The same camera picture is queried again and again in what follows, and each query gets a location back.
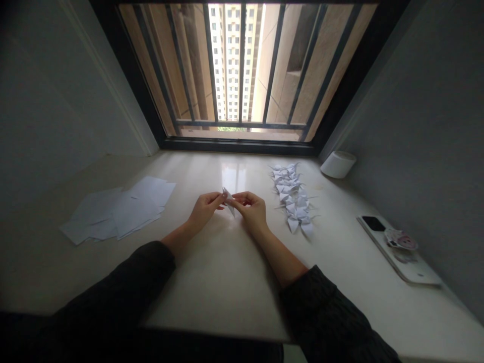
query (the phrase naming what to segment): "dark sleeve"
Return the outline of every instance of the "dark sleeve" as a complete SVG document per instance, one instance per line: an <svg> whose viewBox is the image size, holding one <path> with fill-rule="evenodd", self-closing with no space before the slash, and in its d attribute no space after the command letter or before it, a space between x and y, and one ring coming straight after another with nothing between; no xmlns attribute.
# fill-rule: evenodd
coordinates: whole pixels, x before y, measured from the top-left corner
<svg viewBox="0 0 484 363"><path fill-rule="evenodd" d="M312 362L400 362L363 313L318 266L281 294L289 325Z"/></svg>
<svg viewBox="0 0 484 363"><path fill-rule="evenodd" d="M53 315L50 327L71 349L126 337L174 269L170 250L159 241L149 242Z"/></svg>

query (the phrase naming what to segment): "black window frame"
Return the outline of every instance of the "black window frame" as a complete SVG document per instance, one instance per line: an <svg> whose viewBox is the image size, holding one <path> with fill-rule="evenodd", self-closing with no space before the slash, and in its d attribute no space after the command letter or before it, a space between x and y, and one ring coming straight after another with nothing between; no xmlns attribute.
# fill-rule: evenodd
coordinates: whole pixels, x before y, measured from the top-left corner
<svg viewBox="0 0 484 363"><path fill-rule="evenodd" d="M380 54L388 37L405 11L410 0L333 0L333 1L292 1L290 3L303 4L379 4L375 13L351 59L349 66L339 84L336 93L326 110L316 134L310 142L287 141L257 141L245 139L223 138L185 138L168 136L162 125L158 110L152 100L151 91L145 81L137 55L131 44L130 36L120 16L120 4L139 4L139 0L89 0L102 29L119 61L119 64L128 80L128 83L139 103L139 106L150 126L150 129L160 149L189 150L189 151L215 151L258 153L293 156L318 156L351 103L359 86L370 71L373 63ZM209 4L219 2L207 1L158 1L149 3L161 4ZM240 4L240 1L227 1L225 3ZM243 4L277 3L278 1L252 0Z"/></svg>

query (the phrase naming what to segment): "tabletop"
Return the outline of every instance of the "tabletop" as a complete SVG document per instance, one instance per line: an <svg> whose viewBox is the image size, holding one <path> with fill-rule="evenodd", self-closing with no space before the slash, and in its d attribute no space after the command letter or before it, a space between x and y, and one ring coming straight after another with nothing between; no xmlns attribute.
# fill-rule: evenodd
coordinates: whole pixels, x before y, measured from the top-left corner
<svg viewBox="0 0 484 363"><path fill-rule="evenodd" d="M290 233L270 165L299 162L313 205L314 236ZM159 240L190 215L198 195L249 190L264 198L267 222L308 267L325 275L404 357L484 361L484 328L446 288L410 286L356 220L378 212L317 159L160 151L148 158L106 156L0 222L0 308L52 314L101 280L137 247ZM161 218L138 232L74 246L58 229L87 193L129 189L146 175L175 182ZM226 209L177 260L146 326L289 342L279 287L242 218Z"/></svg>

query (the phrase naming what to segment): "stack of white paper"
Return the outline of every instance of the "stack of white paper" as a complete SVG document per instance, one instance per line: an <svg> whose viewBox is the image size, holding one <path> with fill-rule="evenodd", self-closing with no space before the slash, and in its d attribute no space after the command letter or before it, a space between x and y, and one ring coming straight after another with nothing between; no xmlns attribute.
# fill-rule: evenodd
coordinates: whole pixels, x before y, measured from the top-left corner
<svg viewBox="0 0 484 363"><path fill-rule="evenodd" d="M88 238L118 240L157 220L175 183L146 176L130 190L121 188L88 194L60 230L75 244Z"/></svg>
<svg viewBox="0 0 484 363"><path fill-rule="evenodd" d="M313 224L309 216L309 200L306 190L296 174L296 164L287 167L271 166L274 183L279 193L279 200L285 206L287 223L291 233L295 233L299 225L307 237L313 234Z"/></svg>

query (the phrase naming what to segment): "wall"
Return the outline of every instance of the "wall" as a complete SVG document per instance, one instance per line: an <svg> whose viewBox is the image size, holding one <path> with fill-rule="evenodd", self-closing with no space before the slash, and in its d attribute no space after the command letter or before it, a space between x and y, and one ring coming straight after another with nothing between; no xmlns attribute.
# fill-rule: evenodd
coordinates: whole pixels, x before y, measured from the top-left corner
<svg viewBox="0 0 484 363"><path fill-rule="evenodd" d="M484 4L413 2L402 21L328 147L484 321Z"/></svg>
<svg viewBox="0 0 484 363"><path fill-rule="evenodd" d="M156 152L87 0L17 2L6 20L0 34L0 218L107 153Z"/></svg>

